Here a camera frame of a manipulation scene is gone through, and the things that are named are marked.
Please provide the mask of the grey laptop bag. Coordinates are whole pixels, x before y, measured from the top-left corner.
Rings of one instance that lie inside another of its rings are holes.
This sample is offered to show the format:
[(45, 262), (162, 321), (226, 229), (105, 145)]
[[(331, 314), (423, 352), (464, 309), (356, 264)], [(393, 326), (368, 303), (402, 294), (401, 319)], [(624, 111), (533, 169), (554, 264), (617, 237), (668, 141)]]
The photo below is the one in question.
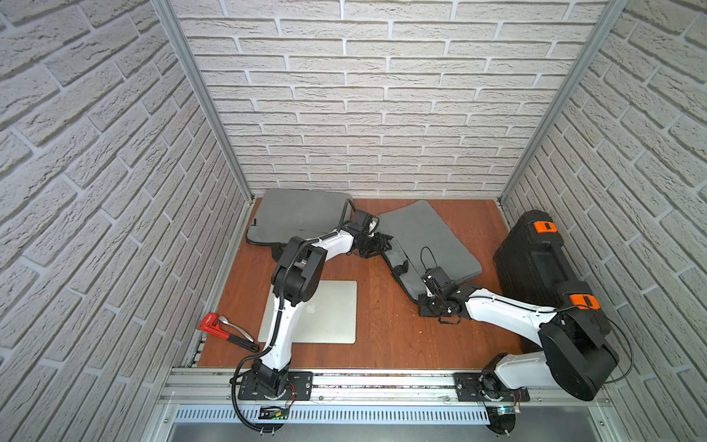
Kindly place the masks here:
[(294, 236), (320, 237), (339, 224), (347, 193), (270, 189), (261, 199), (247, 231), (248, 244), (276, 248)]
[(482, 273), (482, 265), (425, 201), (380, 216), (379, 232), (390, 237), (383, 254), (396, 281), (416, 304), (426, 293), (422, 277), (434, 263), (456, 283), (466, 283)]

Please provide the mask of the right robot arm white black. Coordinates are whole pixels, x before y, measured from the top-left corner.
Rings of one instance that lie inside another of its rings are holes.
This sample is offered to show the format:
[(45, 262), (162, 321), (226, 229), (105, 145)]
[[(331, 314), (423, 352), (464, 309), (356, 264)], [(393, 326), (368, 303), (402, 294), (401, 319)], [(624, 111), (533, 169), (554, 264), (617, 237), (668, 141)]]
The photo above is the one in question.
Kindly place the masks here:
[(464, 285), (449, 293), (428, 290), (418, 297), (421, 314), (443, 322), (458, 317), (486, 322), (539, 346), (524, 355), (500, 354), (477, 381), (478, 394), (502, 401), (524, 388), (561, 389), (581, 401), (592, 401), (617, 368), (620, 357), (607, 340), (610, 329), (592, 320), (596, 303), (556, 309)]

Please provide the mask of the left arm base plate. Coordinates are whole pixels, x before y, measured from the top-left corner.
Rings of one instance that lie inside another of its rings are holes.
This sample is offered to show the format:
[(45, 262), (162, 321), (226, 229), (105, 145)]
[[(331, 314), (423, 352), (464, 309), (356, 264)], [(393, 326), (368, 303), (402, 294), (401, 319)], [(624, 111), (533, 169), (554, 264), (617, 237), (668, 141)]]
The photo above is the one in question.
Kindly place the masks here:
[(311, 371), (289, 371), (285, 378), (274, 381), (247, 372), (240, 381), (240, 401), (308, 401), (311, 397), (314, 373)]

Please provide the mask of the silver laptop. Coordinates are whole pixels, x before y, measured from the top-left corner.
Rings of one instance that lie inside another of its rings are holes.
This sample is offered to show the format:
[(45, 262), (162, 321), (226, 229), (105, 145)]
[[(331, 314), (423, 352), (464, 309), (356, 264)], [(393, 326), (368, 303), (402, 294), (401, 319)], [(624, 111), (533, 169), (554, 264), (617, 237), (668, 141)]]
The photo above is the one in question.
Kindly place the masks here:
[(354, 344), (357, 282), (321, 280), (304, 307), (294, 344)]

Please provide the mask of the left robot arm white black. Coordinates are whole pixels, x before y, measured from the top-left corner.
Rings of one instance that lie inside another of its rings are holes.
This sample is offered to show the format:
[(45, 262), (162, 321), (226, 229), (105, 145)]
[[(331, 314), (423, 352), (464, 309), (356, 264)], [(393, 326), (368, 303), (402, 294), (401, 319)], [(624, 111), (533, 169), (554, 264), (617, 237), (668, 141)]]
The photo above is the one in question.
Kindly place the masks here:
[(349, 228), (313, 239), (290, 239), (272, 273), (274, 312), (266, 346), (261, 353), (244, 359), (252, 361), (252, 373), (265, 396), (278, 398), (288, 386), (294, 331), (315, 295), (325, 263), (354, 250), (366, 259), (378, 256), (391, 249), (390, 240), (380, 232), (366, 234)]

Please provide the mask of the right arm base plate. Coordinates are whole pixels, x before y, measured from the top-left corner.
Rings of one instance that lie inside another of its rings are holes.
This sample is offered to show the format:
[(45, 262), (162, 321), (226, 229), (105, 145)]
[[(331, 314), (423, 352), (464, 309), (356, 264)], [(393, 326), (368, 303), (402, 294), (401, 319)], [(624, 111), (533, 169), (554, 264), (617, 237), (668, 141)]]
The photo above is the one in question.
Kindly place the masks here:
[(455, 372), (452, 374), (459, 401), (511, 401), (525, 403), (530, 400), (526, 388), (512, 390), (495, 376), (483, 372)]

